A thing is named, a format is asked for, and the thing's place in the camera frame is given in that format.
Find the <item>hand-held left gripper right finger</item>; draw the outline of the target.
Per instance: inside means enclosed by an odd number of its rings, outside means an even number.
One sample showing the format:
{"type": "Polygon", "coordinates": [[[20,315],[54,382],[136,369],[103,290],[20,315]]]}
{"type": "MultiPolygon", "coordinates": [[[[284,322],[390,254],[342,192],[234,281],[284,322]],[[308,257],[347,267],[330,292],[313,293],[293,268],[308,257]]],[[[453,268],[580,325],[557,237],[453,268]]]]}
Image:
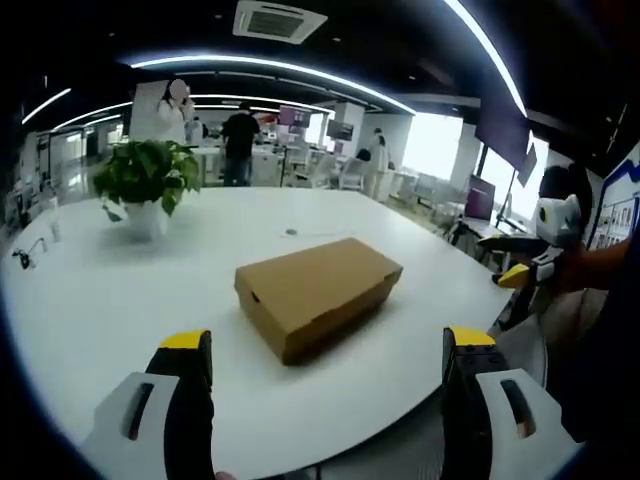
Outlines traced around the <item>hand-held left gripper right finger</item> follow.
{"type": "Polygon", "coordinates": [[[443,479],[555,479],[583,448],[558,402],[479,330],[443,329],[441,412],[443,479]]]}

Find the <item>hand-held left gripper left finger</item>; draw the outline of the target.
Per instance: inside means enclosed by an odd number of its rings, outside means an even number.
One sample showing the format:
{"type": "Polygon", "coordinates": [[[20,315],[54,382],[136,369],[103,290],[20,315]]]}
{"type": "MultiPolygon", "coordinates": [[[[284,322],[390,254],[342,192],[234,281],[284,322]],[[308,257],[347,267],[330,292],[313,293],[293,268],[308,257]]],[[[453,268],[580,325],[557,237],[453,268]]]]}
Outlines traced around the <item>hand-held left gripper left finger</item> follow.
{"type": "Polygon", "coordinates": [[[211,332],[163,340],[96,407],[80,452],[103,479],[212,479],[211,332]]]}

